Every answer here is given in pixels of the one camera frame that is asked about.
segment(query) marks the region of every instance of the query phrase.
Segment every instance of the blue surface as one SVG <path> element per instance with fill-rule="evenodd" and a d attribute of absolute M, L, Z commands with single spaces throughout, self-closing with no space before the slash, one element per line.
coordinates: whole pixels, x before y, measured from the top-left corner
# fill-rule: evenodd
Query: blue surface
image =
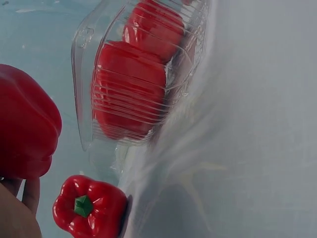
<path fill-rule="evenodd" d="M 75 103 L 70 49 L 83 18 L 98 0 L 9 0 L 0 2 L 0 63 L 30 74 L 57 104 L 63 130 L 53 164 L 41 180 L 37 219 L 43 237 L 70 237 L 52 218 L 52 204 L 64 180 L 82 171 L 100 179 L 81 148 Z M 109 147 L 114 158 L 114 147 Z"/>

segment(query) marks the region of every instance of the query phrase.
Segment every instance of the red bell pepper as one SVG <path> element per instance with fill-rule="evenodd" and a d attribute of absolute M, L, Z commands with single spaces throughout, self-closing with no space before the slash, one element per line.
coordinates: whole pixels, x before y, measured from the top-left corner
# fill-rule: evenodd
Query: red bell pepper
<path fill-rule="evenodd" d="M 75 238 L 117 238 L 128 199 L 106 182 L 74 175 L 63 184 L 53 218 Z"/>
<path fill-rule="evenodd" d="M 128 18 L 122 39 L 125 42 L 170 61 L 184 34 L 182 18 L 154 0 L 143 0 Z"/>
<path fill-rule="evenodd" d="M 165 94 L 164 65 L 126 42 L 101 50 L 93 81 L 94 118 L 111 139 L 140 140 L 158 121 Z"/>
<path fill-rule="evenodd" d="M 61 132 L 59 111 L 25 72 L 0 64 L 0 176 L 44 175 Z"/>

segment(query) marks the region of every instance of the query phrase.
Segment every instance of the clear plastic bag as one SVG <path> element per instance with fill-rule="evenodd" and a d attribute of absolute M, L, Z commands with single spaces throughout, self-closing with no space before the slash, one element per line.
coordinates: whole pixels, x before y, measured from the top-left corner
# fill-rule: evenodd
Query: clear plastic bag
<path fill-rule="evenodd" d="M 149 141 L 187 95 L 204 55 L 208 8 L 204 0 L 188 5 L 177 0 L 104 0 L 83 20 L 71 54 L 84 150 L 94 140 L 125 145 Z M 159 73 L 164 84 L 155 82 Z"/>

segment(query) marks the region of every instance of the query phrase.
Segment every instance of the hand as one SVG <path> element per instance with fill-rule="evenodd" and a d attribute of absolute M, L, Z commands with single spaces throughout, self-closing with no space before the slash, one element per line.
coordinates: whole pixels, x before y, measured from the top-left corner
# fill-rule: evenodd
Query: hand
<path fill-rule="evenodd" d="M 0 182 L 0 237 L 41 238 L 36 221 L 40 197 L 40 179 L 26 180 L 22 201 L 16 196 L 21 180 Z"/>

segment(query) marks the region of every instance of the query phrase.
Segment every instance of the packaged red pepper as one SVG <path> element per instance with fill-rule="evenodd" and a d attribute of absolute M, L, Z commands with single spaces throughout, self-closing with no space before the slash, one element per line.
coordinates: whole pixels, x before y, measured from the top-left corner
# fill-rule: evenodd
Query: packaged red pepper
<path fill-rule="evenodd" d="M 166 63 L 175 54 L 183 35 L 184 24 L 178 13 L 155 0 L 143 0 L 127 20 L 122 39 Z"/>
<path fill-rule="evenodd" d="M 25 72 L 0 64 L 0 176 L 44 175 L 60 132 L 59 111 L 46 92 Z"/>
<path fill-rule="evenodd" d="M 101 50 L 93 81 L 94 117 L 111 139 L 140 140 L 158 121 L 166 76 L 161 60 L 126 42 Z"/>
<path fill-rule="evenodd" d="M 128 199 L 106 182 L 69 177 L 53 205 L 53 218 L 74 238 L 117 238 Z"/>

